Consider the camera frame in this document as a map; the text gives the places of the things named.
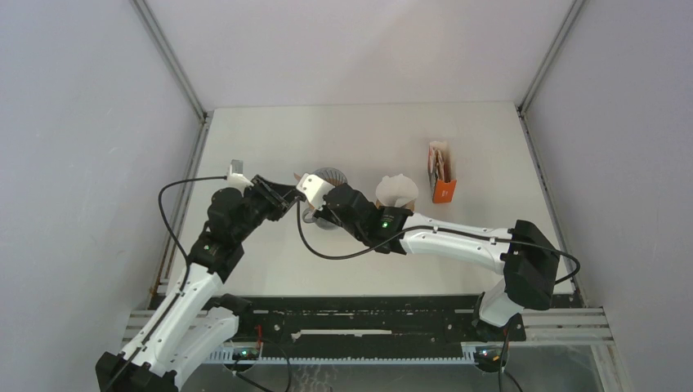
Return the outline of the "grey ribbed dripper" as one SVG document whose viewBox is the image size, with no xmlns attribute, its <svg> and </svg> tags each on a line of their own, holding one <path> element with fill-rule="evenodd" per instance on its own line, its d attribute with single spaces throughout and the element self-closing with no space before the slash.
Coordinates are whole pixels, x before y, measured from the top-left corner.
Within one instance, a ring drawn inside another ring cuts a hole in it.
<svg viewBox="0 0 693 392">
<path fill-rule="evenodd" d="M 325 180 L 334 187 L 348 183 L 346 175 L 334 167 L 322 167 L 313 171 L 312 174 Z"/>
</svg>

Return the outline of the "grey glass carafe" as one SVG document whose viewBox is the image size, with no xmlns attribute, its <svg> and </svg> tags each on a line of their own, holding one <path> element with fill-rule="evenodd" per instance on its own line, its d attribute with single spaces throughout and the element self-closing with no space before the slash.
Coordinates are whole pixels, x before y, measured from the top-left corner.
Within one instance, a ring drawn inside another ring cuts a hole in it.
<svg viewBox="0 0 693 392">
<path fill-rule="evenodd" d="M 308 206 L 302 211 L 301 219 L 303 223 L 315 225 L 323 230 L 334 230 L 339 228 L 339 225 L 335 223 L 333 214 L 325 209 L 317 210 Z"/>
</svg>

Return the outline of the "white paper coffee filter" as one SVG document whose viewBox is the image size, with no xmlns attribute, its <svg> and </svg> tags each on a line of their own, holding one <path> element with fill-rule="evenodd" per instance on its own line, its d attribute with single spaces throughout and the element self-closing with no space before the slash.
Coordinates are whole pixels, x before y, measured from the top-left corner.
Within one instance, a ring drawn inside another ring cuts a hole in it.
<svg viewBox="0 0 693 392">
<path fill-rule="evenodd" d="M 401 207 L 413 211 L 418 198 L 418 187 L 403 174 L 384 176 L 375 189 L 379 207 Z"/>
</svg>

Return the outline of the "orange coffee filter box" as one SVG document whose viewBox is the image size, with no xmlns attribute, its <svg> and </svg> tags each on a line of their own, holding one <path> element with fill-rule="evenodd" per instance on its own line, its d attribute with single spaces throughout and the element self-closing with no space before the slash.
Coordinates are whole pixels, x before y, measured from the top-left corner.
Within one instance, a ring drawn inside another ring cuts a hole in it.
<svg viewBox="0 0 693 392">
<path fill-rule="evenodd" d="M 451 203 L 457 185 L 455 162 L 449 143 L 431 141 L 428 145 L 427 174 L 433 203 Z"/>
</svg>

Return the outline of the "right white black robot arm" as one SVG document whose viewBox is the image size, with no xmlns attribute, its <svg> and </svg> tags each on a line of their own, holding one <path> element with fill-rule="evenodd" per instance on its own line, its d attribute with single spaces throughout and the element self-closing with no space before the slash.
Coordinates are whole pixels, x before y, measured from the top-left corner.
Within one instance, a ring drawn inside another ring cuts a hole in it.
<svg viewBox="0 0 693 392">
<path fill-rule="evenodd" d="M 404 207 L 377 206 L 347 184 L 306 196 L 315 214 L 363 243 L 368 252 L 427 254 L 467 262 L 501 276 L 482 293 L 474 333 L 492 340 L 524 310 L 548 310 L 561 254 L 532 222 L 489 229 L 436 220 Z"/>
</svg>

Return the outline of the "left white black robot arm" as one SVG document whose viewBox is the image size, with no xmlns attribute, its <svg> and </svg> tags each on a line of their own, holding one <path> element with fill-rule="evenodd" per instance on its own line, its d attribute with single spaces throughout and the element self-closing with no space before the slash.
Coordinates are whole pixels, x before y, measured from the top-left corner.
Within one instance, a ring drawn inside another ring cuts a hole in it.
<svg viewBox="0 0 693 392">
<path fill-rule="evenodd" d="M 248 301 L 225 295 L 194 327 L 203 306 L 230 277 L 244 255 L 244 240 L 264 221 L 278 221 L 305 200 L 300 185 L 255 176 L 244 189 L 227 187 L 211 197 L 203 230 L 186 256 L 186 267 L 154 315 L 119 353 L 96 364 L 101 391 L 178 391 L 222 342 L 248 339 L 255 318 Z"/>
</svg>

